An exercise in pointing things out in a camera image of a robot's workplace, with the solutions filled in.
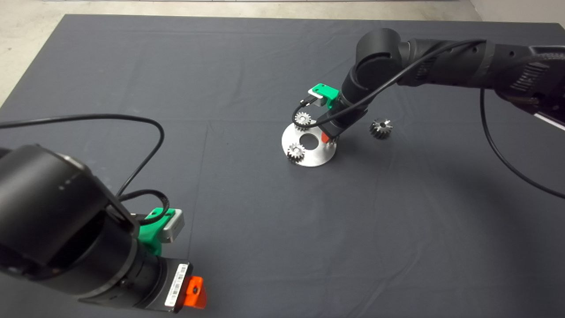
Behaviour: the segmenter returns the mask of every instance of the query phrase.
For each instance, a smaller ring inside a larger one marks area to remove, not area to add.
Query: green 3d-printed bracket
[[[339,90],[322,83],[312,87],[312,91],[324,97],[325,105],[328,107],[328,109],[332,108],[333,102],[337,99],[337,96],[339,96],[340,94]]]
[[[151,213],[145,218],[150,219],[159,215],[163,208],[153,209]],[[161,255],[161,242],[159,241],[159,232],[163,230],[167,222],[175,215],[175,209],[169,209],[167,213],[157,222],[140,226],[140,234],[137,239],[145,245],[150,253],[157,256]]]

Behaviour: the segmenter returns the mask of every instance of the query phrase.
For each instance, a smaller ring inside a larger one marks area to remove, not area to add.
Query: cable
[[[416,67],[418,67],[420,64],[422,64],[423,62],[425,62],[426,60],[436,57],[438,55],[440,55],[441,53],[445,52],[445,51],[449,51],[451,49],[454,48],[458,48],[460,46],[463,45],[477,45],[477,44],[481,44],[486,42],[486,40],[481,40],[481,39],[474,39],[474,40],[465,40],[465,41],[460,41],[460,42],[456,42],[444,47],[441,47],[439,49],[436,49],[426,55],[424,55],[423,57],[419,58],[417,61],[415,61],[414,63],[410,64],[409,66],[407,66],[404,70],[400,71],[398,74],[394,75],[391,79],[389,79],[386,83],[384,83],[383,85],[381,85],[380,87],[378,87],[377,89],[375,89],[373,92],[371,92],[369,95],[367,95],[365,98],[363,98],[362,100],[356,102],[355,104],[353,104],[351,107],[346,108],[340,112],[338,112],[337,114],[334,114],[322,121],[316,122],[314,124],[299,124],[296,122],[296,114],[298,114],[298,112],[300,111],[301,108],[303,108],[303,105],[298,105],[298,107],[294,110],[293,114],[292,114],[292,122],[301,128],[314,128],[317,127],[321,124],[325,124],[328,123],[334,119],[337,119],[343,115],[349,114],[350,112],[352,112],[353,110],[364,106],[365,102],[369,101],[370,99],[374,98],[375,96],[377,96],[378,94],[380,94],[382,91],[384,91],[385,89],[387,89],[388,87],[394,85],[396,82],[398,82],[400,80],[401,77],[403,77],[404,75],[406,75],[408,72],[412,71],[413,69],[415,69]]]
[[[481,96],[480,96],[480,108],[481,108],[481,122],[483,123],[483,130],[485,131],[485,136],[486,136],[486,140],[489,142],[490,147],[492,148],[492,150],[494,151],[494,153],[496,154],[496,156],[500,159],[500,161],[502,161],[502,163],[508,168],[510,169],[510,171],[512,171],[515,175],[519,176],[522,180],[526,181],[527,183],[529,183],[530,185],[540,189],[543,192],[547,192],[551,195],[554,195],[556,197],[560,197],[561,199],[565,199],[565,194],[552,190],[550,188],[547,188],[537,182],[535,182],[534,180],[531,180],[530,178],[526,177],[524,174],[522,174],[520,171],[518,171],[518,169],[516,169],[514,166],[512,166],[505,158],[504,156],[500,153],[500,151],[498,150],[498,148],[496,147],[496,145],[494,144],[494,141],[490,135],[490,131],[489,131],[489,127],[488,124],[486,123],[486,114],[485,114],[485,89],[481,88]]]
[[[133,192],[130,192],[128,194],[120,195],[118,197],[118,200],[120,202],[123,202],[123,201],[135,199],[139,196],[148,195],[148,194],[156,196],[161,201],[161,203],[163,204],[163,211],[161,211],[161,213],[159,213],[159,215],[157,215],[156,217],[147,218],[145,220],[139,220],[139,223],[140,223],[141,226],[147,225],[147,224],[153,224],[153,223],[161,220],[163,218],[163,216],[165,216],[167,211],[169,211],[169,199],[167,198],[167,196],[164,193],[157,191],[157,190],[143,189],[143,190],[133,191]]]
[[[132,115],[122,115],[122,114],[84,114],[84,115],[69,115],[69,116],[59,116],[59,117],[50,117],[50,118],[37,118],[37,119],[27,119],[23,121],[12,121],[12,122],[3,122],[0,123],[0,129],[6,128],[16,128],[16,127],[25,127],[25,126],[34,126],[40,124],[52,124],[52,123],[62,123],[62,122],[74,122],[74,121],[89,121],[95,119],[118,119],[122,121],[131,121],[131,122],[141,122],[141,123],[148,123],[152,124],[159,130],[159,140],[157,144],[151,152],[145,157],[145,159],[140,163],[139,166],[132,172],[132,174],[128,177],[128,179],[121,185],[120,189],[116,193],[116,196],[120,196],[124,193],[125,188],[132,182],[133,178],[137,176],[137,174],[145,167],[145,165],[153,158],[155,153],[159,150],[161,145],[163,144],[163,140],[165,139],[165,130],[163,126],[159,124],[157,121],[145,118],[145,117],[138,117]]]

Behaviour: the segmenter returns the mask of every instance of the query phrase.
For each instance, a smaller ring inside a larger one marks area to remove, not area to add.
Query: white sticker
[[[169,307],[175,306],[176,300],[179,297],[182,281],[184,280],[184,275],[186,274],[187,269],[188,269],[188,264],[179,264],[179,267],[177,268],[177,272],[175,273],[175,279],[173,279],[173,283],[171,284],[171,289],[169,289],[169,293],[167,294],[167,300],[165,300],[165,306],[169,306]]]

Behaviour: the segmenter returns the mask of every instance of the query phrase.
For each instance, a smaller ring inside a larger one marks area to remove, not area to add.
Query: circular metal plate
[[[304,167],[321,166],[328,162],[336,153],[337,144],[323,143],[321,140],[322,130],[318,127],[300,131],[294,127],[294,123],[290,124],[282,133],[282,151],[284,151],[286,156],[286,150],[290,147],[290,145],[300,143],[300,138],[308,134],[314,135],[317,138],[318,146],[312,150],[307,149],[304,153],[304,158],[296,162],[296,164]]]

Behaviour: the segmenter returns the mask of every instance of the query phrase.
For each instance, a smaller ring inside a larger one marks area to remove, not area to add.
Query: gray fabric
[[[565,44],[557,24],[68,15],[0,119],[117,112],[165,125],[163,149],[131,190],[160,189],[185,211],[164,255],[189,255],[209,303],[179,316],[564,316],[563,202],[496,159],[478,91],[390,88],[330,163],[286,160],[280,137],[297,102],[316,83],[339,87],[355,43],[378,27],[405,40]],[[565,134],[487,98],[501,151],[565,191]],[[369,136],[376,117],[393,121],[391,139]],[[115,121],[0,135],[3,147],[73,155],[114,191],[156,140],[148,125]],[[80,304],[6,276],[0,286],[2,317],[166,316]]]

